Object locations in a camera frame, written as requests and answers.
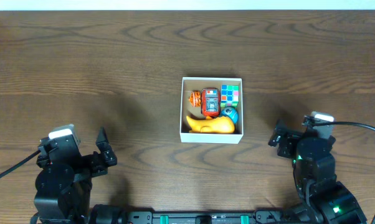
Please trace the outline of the orange toy dinosaur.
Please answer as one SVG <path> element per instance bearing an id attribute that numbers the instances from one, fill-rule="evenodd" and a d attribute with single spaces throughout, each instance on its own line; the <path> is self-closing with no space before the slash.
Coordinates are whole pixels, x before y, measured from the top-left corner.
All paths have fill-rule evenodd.
<path id="1" fill-rule="evenodd" d="M 191 133 L 232 134 L 235 131 L 235 124 L 227 116 L 211 119 L 193 119 L 186 116 L 186 121 Z"/>

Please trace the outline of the multicoloured puzzle cube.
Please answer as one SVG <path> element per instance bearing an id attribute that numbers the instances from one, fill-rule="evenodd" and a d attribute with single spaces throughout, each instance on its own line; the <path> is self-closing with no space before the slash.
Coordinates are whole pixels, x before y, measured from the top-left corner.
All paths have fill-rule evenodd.
<path id="1" fill-rule="evenodd" d="M 234 107 L 239 104 L 239 86 L 238 85 L 222 85 L 221 86 L 221 108 Z"/>

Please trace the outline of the red toy truck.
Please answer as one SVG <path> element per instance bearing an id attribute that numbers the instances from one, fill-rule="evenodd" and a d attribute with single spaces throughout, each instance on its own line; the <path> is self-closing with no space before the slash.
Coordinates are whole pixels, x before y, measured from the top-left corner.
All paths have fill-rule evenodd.
<path id="1" fill-rule="evenodd" d="M 204 88 L 201 93 L 201 113 L 212 118 L 218 116 L 221 111 L 220 98 L 220 92 L 217 88 Z"/>

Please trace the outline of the orange round disc toy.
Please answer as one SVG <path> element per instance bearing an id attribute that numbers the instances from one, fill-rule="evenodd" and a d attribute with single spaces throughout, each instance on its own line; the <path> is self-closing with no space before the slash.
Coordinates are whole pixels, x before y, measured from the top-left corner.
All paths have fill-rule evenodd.
<path id="1" fill-rule="evenodd" d="M 201 92 L 198 90 L 192 91 L 188 100 L 192 107 L 201 107 L 202 105 Z"/>

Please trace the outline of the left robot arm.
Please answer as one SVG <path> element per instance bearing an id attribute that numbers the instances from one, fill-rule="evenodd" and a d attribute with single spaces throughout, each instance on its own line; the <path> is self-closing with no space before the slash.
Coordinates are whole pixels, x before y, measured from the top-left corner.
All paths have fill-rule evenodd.
<path id="1" fill-rule="evenodd" d="M 104 128 L 95 142 L 98 151 L 83 156 L 79 144 L 73 124 L 55 128 L 40 140 L 36 164 L 42 171 L 35 181 L 37 213 L 31 223 L 87 222 L 92 178 L 106 175 L 117 157 Z"/>

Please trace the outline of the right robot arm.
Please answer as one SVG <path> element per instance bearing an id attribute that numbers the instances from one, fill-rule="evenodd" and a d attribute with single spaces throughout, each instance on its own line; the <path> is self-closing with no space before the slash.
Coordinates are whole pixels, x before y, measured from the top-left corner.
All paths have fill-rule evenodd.
<path id="1" fill-rule="evenodd" d="M 268 145 L 277 155 L 292 161 L 293 179 L 301 203 L 282 210 L 280 221 L 290 223 L 366 223 L 355 196 L 337 180 L 336 161 L 331 150 L 336 139 L 333 125 L 305 118 L 306 129 L 288 128 L 280 119 Z"/>

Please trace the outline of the white cardboard box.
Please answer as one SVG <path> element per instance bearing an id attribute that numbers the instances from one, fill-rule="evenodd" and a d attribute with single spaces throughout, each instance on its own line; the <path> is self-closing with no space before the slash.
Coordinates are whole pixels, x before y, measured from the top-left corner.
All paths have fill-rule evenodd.
<path id="1" fill-rule="evenodd" d="M 239 102 L 237 104 L 237 113 L 239 119 L 237 127 L 232 134 L 196 134 L 189 133 L 187 115 L 193 118 L 204 118 L 199 108 L 193 108 L 188 102 L 188 95 L 193 90 L 202 90 L 205 87 L 221 88 L 222 85 L 238 86 Z M 216 144 L 238 144 L 244 135 L 244 113 L 242 96 L 241 78 L 208 78 L 208 77 L 183 77 L 181 88 L 181 114 L 179 134 L 181 142 L 190 143 L 216 143 Z"/>

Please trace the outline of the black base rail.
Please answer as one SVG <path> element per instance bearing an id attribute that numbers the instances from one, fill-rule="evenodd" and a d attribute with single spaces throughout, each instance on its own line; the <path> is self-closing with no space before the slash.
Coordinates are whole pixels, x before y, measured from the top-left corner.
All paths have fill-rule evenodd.
<path id="1" fill-rule="evenodd" d="M 88 224 L 261 224 L 316 223 L 301 205 L 289 209 L 260 209 L 253 212 L 155 212 L 127 211 L 120 207 L 96 205 L 86 221 Z"/>

